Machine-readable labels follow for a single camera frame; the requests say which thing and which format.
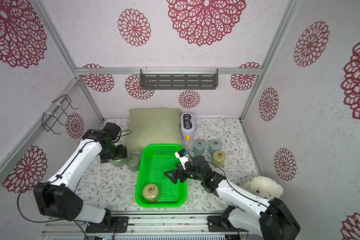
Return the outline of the white plush dog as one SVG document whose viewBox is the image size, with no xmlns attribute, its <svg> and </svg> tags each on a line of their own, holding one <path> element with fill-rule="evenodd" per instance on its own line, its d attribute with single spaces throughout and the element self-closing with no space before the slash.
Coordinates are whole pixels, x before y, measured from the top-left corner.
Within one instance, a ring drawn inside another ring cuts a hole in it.
<svg viewBox="0 0 360 240">
<path fill-rule="evenodd" d="M 245 182 L 242 186 L 247 192 L 263 199 L 280 198 L 284 189 L 276 181 L 268 177 L 257 176 Z"/>
</svg>

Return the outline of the dark green canister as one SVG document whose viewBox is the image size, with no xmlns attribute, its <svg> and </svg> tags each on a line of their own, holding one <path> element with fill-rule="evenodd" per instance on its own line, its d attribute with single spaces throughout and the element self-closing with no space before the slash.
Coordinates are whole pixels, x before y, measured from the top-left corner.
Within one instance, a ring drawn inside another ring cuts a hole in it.
<svg viewBox="0 0 360 240">
<path fill-rule="evenodd" d="M 117 168 L 120 168 L 126 164 L 126 160 L 125 160 L 125 158 L 111 159 L 111 160 L 109 160 L 109 163 L 111 163 L 113 166 L 115 166 Z"/>
<path fill-rule="evenodd" d="M 141 159 L 136 154 L 129 154 L 126 158 L 126 165 L 131 172 L 137 172 L 140 169 Z"/>
</svg>

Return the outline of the lavender digital clock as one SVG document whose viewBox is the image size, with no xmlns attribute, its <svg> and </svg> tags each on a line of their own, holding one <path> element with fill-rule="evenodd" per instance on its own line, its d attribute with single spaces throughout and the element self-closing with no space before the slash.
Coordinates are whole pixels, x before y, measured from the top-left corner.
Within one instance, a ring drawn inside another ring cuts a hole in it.
<svg viewBox="0 0 360 240">
<path fill-rule="evenodd" d="M 183 140 L 192 140 L 195 135 L 194 117 L 191 113 L 181 114 L 181 134 Z"/>
</svg>

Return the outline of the green plastic basket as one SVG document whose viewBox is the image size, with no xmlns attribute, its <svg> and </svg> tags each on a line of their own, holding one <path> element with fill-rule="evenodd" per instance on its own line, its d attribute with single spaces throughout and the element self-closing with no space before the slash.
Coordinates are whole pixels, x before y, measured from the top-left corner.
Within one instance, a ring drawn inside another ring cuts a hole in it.
<svg viewBox="0 0 360 240">
<path fill-rule="evenodd" d="M 180 160 L 175 153 L 184 147 L 178 144 L 152 144 L 144 148 L 136 185 L 135 199 L 143 208 L 177 208 L 187 199 L 187 182 L 174 184 L 165 172 L 175 170 Z M 155 203 L 143 195 L 144 188 L 154 184 L 158 187 L 159 197 Z"/>
</svg>

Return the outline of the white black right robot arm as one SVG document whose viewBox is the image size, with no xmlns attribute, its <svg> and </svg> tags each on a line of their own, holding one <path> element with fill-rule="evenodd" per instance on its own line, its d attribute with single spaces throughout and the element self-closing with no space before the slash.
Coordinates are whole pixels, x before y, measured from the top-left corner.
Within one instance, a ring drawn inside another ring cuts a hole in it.
<svg viewBox="0 0 360 240">
<path fill-rule="evenodd" d="M 164 175 L 174 184 L 188 179 L 200 181 L 206 192 L 232 203 L 221 215 L 225 228 L 243 229 L 264 240 L 297 238 L 301 227 L 282 200 L 251 194 L 233 184 L 225 174 L 212 170 L 210 164 L 203 156 L 182 158 L 176 169 Z"/>
</svg>

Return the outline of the yellow-green canister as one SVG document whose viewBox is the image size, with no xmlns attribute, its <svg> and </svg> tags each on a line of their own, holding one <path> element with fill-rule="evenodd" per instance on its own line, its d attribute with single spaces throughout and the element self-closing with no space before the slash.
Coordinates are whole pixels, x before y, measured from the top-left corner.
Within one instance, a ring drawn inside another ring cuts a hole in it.
<svg viewBox="0 0 360 240">
<path fill-rule="evenodd" d="M 148 184 L 143 189 L 143 197 L 148 203 L 156 203 L 159 200 L 159 188 L 155 184 Z"/>
<path fill-rule="evenodd" d="M 222 168 L 227 159 L 227 155 L 225 152 L 221 150 L 214 151 L 212 163 L 220 168 Z"/>
</svg>

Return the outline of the green square pillow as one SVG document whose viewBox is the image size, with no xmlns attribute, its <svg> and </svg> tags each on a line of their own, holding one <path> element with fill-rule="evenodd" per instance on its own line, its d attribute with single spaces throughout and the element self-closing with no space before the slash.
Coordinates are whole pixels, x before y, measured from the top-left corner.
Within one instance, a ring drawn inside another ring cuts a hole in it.
<svg viewBox="0 0 360 240">
<path fill-rule="evenodd" d="M 130 109 L 129 113 L 128 130 L 132 133 L 123 141 L 129 152 L 141 152 L 152 144 L 184 144 L 180 109 Z"/>
</svg>

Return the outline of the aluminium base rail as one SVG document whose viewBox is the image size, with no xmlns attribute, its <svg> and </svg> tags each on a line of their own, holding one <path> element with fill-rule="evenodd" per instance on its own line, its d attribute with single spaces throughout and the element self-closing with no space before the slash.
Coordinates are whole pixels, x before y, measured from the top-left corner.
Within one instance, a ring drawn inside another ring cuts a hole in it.
<svg viewBox="0 0 360 240">
<path fill-rule="evenodd" d="M 185 213 L 160 212 L 158 214 L 113 213 L 113 225 L 108 232 L 99 232 L 94 224 L 87 222 L 53 222 L 46 224 L 41 239 L 110 239 L 113 234 L 117 238 L 123 236 L 191 236 L 191 235 L 236 235 L 255 237 L 254 231 L 248 227 L 226 228 L 221 220 L 221 212 Z"/>
</svg>

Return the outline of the grey wall shelf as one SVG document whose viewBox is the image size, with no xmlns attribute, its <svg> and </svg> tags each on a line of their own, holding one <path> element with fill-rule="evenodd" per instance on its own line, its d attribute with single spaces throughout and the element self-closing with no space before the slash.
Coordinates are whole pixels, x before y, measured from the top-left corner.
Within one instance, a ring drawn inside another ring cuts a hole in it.
<svg viewBox="0 0 360 240">
<path fill-rule="evenodd" d="M 140 70 L 143 90 L 215 90 L 218 70 Z"/>
</svg>

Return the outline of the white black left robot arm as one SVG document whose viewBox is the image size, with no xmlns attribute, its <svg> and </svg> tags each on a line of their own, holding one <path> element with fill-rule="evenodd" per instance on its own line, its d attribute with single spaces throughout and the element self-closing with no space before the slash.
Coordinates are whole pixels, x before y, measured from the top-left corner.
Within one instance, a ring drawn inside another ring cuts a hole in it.
<svg viewBox="0 0 360 240">
<path fill-rule="evenodd" d="M 100 156 L 101 163 L 127 157 L 127 148 L 117 144 L 121 137 L 122 130 L 115 123 L 106 123 L 101 130 L 88 130 L 58 172 L 46 183 L 38 183 L 33 188 L 40 214 L 66 221 L 87 222 L 96 233 L 111 230 L 111 211 L 85 203 L 75 189 L 96 156 Z"/>
</svg>

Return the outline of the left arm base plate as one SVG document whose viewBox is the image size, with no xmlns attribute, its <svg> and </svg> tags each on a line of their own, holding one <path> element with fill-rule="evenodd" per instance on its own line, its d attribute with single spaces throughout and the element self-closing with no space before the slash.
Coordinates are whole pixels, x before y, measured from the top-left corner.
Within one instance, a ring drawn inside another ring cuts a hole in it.
<svg viewBox="0 0 360 240">
<path fill-rule="evenodd" d="M 126 233 L 129 225 L 129 217 L 106 218 L 102 223 L 88 223 L 85 233 Z"/>
</svg>

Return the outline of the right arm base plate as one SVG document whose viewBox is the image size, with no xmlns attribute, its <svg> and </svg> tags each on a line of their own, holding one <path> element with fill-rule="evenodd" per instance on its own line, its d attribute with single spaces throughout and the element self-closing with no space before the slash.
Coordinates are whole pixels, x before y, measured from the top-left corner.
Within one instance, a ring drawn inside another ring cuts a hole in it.
<svg viewBox="0 0 360 240">
<path fill-rule="evenodd" d="M 219 216 L 212 216 L 212 215 L 207 216 L 209 232 L 225 233 L 225 232 L 248 231 L 246 229 L 235 228 L 233 224 L 229 221 L 229 217 L 233 215 L 233 211 L 239 211 L 239 213 L 244 212 L 238 207 L 228 206 Z"/>
</svg>

